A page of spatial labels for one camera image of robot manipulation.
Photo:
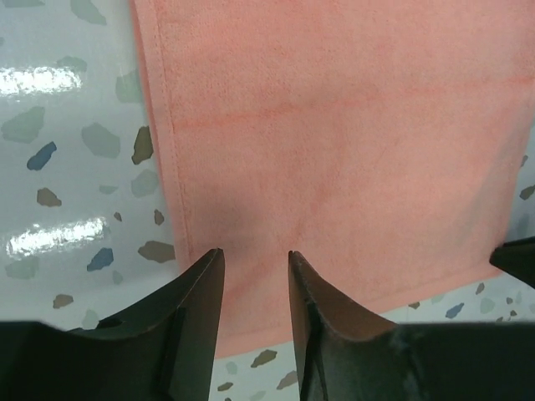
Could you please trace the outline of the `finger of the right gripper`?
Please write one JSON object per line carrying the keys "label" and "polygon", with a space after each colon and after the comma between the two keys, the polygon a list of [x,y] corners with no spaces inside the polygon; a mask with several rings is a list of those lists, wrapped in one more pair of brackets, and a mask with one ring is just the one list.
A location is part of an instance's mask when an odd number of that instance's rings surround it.
{"label": "finger of the right gripper", "polygon": [[489,262],[496,268],[524,282],[535,286],[535,237],[509,241],[491,254]]}

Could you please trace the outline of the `pink towel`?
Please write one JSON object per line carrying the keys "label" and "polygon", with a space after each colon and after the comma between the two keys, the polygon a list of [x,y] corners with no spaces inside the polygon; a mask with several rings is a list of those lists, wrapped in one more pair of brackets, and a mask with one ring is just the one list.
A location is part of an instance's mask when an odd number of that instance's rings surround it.
{"label": "pink towel", "polygon": [[531,1],[134,1],[176,260],[224,358],[291,339],[288,253],[387,312],[493,277],[534,119]]}

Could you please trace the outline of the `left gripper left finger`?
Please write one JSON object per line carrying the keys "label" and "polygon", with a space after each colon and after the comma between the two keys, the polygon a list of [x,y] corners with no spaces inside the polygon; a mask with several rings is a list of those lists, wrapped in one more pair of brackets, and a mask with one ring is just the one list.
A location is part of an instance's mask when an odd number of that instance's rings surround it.
{"label": "left gripper left finger", "polygon": [[2,322],[1,398],[207,400],[224,276],[212,249],[94,329]]}

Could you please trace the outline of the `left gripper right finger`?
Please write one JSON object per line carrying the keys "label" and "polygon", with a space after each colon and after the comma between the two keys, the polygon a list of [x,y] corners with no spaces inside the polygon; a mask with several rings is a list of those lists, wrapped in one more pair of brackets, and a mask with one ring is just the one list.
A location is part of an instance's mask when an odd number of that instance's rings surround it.
{"label": "left gripper right finger", "polygon": [[288,255],[302,400],[531,400],[532,322],[397,324]]}

